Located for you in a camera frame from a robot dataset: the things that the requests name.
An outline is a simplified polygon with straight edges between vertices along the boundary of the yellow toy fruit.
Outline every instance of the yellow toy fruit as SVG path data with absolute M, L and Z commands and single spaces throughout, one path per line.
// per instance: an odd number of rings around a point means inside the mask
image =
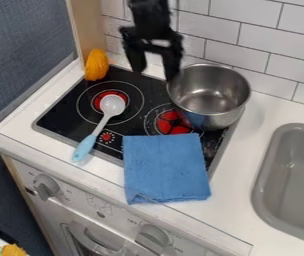
M 26 252 L 19 248 L 16 244 L 5 245 L 2 248 L 2 256 L 26 256 Z
M 85 79 L 96 81 L 106 76 L 109 69 L 109 61 L 106 53 L 99 49 L 90 52 L 85 66 Z

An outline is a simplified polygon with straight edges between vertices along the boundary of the gray sink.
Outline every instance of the gray sink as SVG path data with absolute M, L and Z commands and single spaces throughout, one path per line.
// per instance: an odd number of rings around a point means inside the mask
M 252 204 L 270 226 L 304 240 L 304 124 L 287 124 L 275 131 Z

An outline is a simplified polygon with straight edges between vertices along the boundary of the robotic arm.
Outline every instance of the robotic arm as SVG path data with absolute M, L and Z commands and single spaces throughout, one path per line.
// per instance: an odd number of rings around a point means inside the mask
M 145 52 L 152 52 L 162 56 L 166 80 L 172 80 L 180 70 L 183 37 L 170 27 L 167 0 L 129 0 L 128 6 L 135 26 L 119 30 L 133 71 L 144 71 L 147 66 Z M 169 46 L 156 45 L 154 40 L 164 40 Z

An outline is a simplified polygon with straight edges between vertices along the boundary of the black cooktop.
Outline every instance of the black cooktop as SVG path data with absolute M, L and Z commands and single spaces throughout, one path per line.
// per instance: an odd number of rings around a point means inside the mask
M 179 119 L 168 98 L 165 82 L 124 69 L 110 67 L 107 76 L 96 82 L 82 80 L 36 122 L 36 128 L 64 141 L 81 142 L 95 129 L 103 114 L 101 99 L 116 94 L 126 110 L 113 117 L 94 146 L 99 156 L 118 163 L 122 160 L 125 135 L 168 135 L 197 132 L 201 136 L 207 167 L 212 162 L 225 130 L 194 131 Z

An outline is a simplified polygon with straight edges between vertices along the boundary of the blue cloth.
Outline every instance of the blue cloth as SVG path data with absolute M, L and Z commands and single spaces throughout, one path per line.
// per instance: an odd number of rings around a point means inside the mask
M 198 134 L 125 136 L 129 204 L 205 200 L 211 195 Z

